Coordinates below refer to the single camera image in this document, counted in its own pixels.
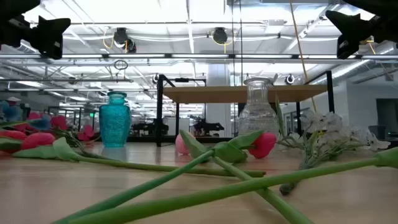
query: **blue flower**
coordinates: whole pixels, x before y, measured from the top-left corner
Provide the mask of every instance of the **blue flower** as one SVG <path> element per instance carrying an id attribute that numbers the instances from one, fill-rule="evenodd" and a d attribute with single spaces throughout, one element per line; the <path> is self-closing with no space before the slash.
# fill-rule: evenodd
<path id="1" fill-rule="evenodd" d="M 44 114 L 40 119 L 32 120 L 29 122 L 30 126 L 37 130 L 49 130 L 51 129 L 51 116 Z"/>
<path id="2" fill-rule="evenodd" d="M 21 119 L 22 109 L 18 106 L 10 106 L 6 101 L 0 102 L 0 113 L 8 121 L 18 121 Z"/>

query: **white flower cluster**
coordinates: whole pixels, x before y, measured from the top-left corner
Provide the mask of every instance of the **white flower cluster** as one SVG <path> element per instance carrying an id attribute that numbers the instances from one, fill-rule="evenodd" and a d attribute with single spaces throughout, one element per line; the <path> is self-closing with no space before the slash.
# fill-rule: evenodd
<path id="1" fill-rule="evenodd" d="M 318 145 L 331 141 L 346 141 L 355 142 L 372 150 L 386 149 L 390 145 L 389 142 L 379 141 L 368 129 L 343 126 L 343 119 L 333 112 L 322 115 L 308 110 L 303 113 L 300 120 L 306 133 L 316 131 L 323 133 L 318 136 Z"/>

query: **ceiling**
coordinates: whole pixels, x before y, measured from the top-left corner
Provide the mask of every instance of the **ceiling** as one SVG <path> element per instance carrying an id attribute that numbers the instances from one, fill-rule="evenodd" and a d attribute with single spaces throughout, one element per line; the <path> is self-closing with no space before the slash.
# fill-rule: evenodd
<path id="1" fill-rule="evenodd" d="M 72 25 L 63 37 L 64 54 L 124 54 L 112 42 L 117 27 L 127 28 L 139 54 L 299 54 L 289 1 L 268 0 L 43 0 L 41 5 L 24 14 L 32 26 L 39 16 L 45 19 L 67 17 Z M 361 14 L 362 19 L 372 14 L 347 4 L 329 4 L 327 0 L 294 1 L 293 10 L 300 35 L 303 54 L 335 55 L 339 30 L 324 16 L 325 10 L 336 10 L 345 14 Z M 215 27 L 224 27 L 228 45 L 218 45 L 211 38 Z M 373 44 L 376 51 L 386 44 Z M 2 54 L 37 54 L 29 43 L 23 42 L 19 49 L 3 46 Z M 358 54 L 370 54 L 368 45 L 360 47 Z M 293 74 L 296 82 L 303 82 L 300 60 L 175 60 L 172 58 L 125 59 L 129 66 L 118 71 L 114 60 L 61 59 L 43 61 L 39 59 L 2 60 L 3 78 L 50 78 L 116 79 L 126 77 L 131 82 L 67 82 L 46 84 L 52 88 L 155 88 L 152 78 L 157 73 L 169 78 L 206 78 L 209 63 L 227 63 L 233 76 L 241 74 L 256 77 L 273 77 L 279 74 L 277 84 Z M 342 62 L 337 60 L 306 63 L 310 77 L 327 69 L 339 70 Z M 201 83 L 177 83 L 177 86 L 195 86 Z M 13 88 L 30 88 L 22 83 L 12 83 Z M 71 96 L 76 93 L 55 91 L 58 95 Z M 102 102 L 98 92 L 77 93 L 90 101 Z M 155 99 L 150 95 L 132 92 L 131 103 L 147 103 L 135 108 L 141 114 L 152 116 Z M 173 105 L 165 105 L 172 111 Z M 201 114 L 203 105 L 184 105 L 182 115 Z"/>

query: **wooden table surface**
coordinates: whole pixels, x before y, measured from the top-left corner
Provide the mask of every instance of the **wooden table surface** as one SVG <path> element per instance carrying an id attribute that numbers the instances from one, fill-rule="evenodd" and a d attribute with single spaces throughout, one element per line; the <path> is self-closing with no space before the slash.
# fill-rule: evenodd
<path id="1" fill-rule="evenodd" d="M 182 166 L 189 156 L 178 156 L 174 146 L 156 148 L 152 143 L 129 143 L 123 149 L 93 152 L 130 162 Z M 371 156 L 350 152 L 340 161 Z M 249 158 L 246 169 L 266 170 L 276 175 L 294 170 L 300 161 L 297 151 L 274 151 L 266 159 Z M 205 164 L 206 167 L 217 167 Z M 121 169 L 89 163 L 16 159 L 0 161 L 0 223 L 51 223 L 116 193 L 160 177 L 161 172 Z M 198 190 L 232 184 L 234 177 L 184 174 L 132 202 L 185 195 Z M 277 192 L 278 186 L 272 187 Z M 315 223 L 397 223 L 398 170 L 366 167 L 304 180 L 286 201 Z M 196 207 L 138 220 L 135 223 L 287 223 L 255 193 L 226 198 Z"/>

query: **glass vase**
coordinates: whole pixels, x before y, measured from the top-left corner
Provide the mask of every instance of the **glass vase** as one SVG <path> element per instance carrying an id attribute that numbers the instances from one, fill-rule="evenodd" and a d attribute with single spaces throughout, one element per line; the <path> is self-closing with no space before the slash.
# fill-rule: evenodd
<path id="1" fill-rule="evenodd" d="M 244 81 L 248 86 L 248 101 L 239 115 L 239 135 L 264 130 L 279 137 L 277 115 L 268 103 L 268 78 L 250 78 Z"/>
<path id="2" fill-rule="evenodd" d="M 99 126 L 105 147 L 123 147 L 131 125 L 130 108 L 124 105 L 125 93 L 109 92 L 109 104 L 99 108 Z"/>

